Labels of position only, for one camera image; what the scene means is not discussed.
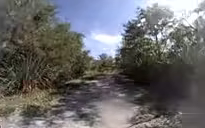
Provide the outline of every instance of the sky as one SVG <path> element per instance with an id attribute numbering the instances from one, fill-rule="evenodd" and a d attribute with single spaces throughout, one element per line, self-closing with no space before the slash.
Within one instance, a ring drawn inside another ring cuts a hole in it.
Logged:
<path id="1" fill-rule="evenodd" d="M 68 21 L 72 30 L 85 35 L 85 49 L 97 57 L 115 55 L 122 40 L 123 25 L 136 15 L 136 8 L 159 3 L 176 15 L 193 10 L 203 0 L 54 0 L 58 18 Z"/>

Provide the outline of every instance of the tall grass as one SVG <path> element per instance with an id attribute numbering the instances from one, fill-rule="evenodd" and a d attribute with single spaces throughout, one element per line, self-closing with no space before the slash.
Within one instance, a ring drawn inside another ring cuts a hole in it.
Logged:
<path id="1" fill-rule="evenodd" d="M 19 47 L 0 57 L 0 97 L 52 86 L 52 68 L 35 49 Z"/>

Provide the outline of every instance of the tree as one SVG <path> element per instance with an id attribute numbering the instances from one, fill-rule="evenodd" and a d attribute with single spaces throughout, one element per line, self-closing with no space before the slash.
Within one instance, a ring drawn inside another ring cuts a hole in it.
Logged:
<path id="1" fill-rule="evenodd" d="M 46 0 L 5 2 L 6 22 L 0 29 L 0 96 L 56 87 L 88 69 L 83 35 L 70 23 L 56 20 Z"/>
<path id="2" fill-rule="evenodd" d="M 106 53 L 100 54 L 98 59 L 91 59 L 91 62 L 92 71 L 112 71 L 115 68 L 114 58 Z"/>
<path id="3" fill-rule="evenodd" d="M 149 86 L 159 107 L 185 98 L 202 48 L 197 29 L 158 4 L 139 9 L 136 18 L 124 27 L 117 55 L 123 72 Z"/>

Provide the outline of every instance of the white cloud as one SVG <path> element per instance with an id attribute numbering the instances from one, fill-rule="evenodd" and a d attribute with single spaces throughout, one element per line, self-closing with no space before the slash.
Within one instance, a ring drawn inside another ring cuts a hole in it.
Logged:
<path id="1" fill-rule="evenodd" d="M 117 45 L 121 42 L 121 35 L 109 35 L 105 33 L 92 33 L 90 36 L 93 40 L 99 41 L 107 45 Z"/>

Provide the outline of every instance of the vegetation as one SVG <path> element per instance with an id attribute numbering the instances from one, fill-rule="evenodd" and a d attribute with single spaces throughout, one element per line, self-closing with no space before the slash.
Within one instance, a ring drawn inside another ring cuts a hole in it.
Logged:
<path id="1" fill-rule="evenodd" d="M 115 69 L 115 60 L 112 56 L 103 53 L 98 59 L 92 61 L 91 70 L 96 72 L 106 72 Z"/>
<path id="2" fill-rule="evenodd" d="M 205 13 L 205 2 L 194 13 Z M 149 87 L 164 104 L 186 98 L 190 77 L 205 56 L 205 19 L 192 24 L 186 17 L 154 4 L 138 9 L 123 33 L 116 60 L 123 73 Z"/>
<path id="3" fill-rule="evenodd" d="M 56 97 L 50 95 L 55 90 L 35 90 L 31 94 L 14 95 L 0 99 L 0 116 L 6 117 L 13 112 L 25 110 L 28 106 L 37 106 L 39 109 L 48 110 L 56 101 Z"/>
<path id="4" fill-rule="evenodd" d="M 11 0 L 0 27 L 0 97 L 55 88 L 82 76 L 91 58 L 83 35 L 59 22 L 46 0 Z"/>

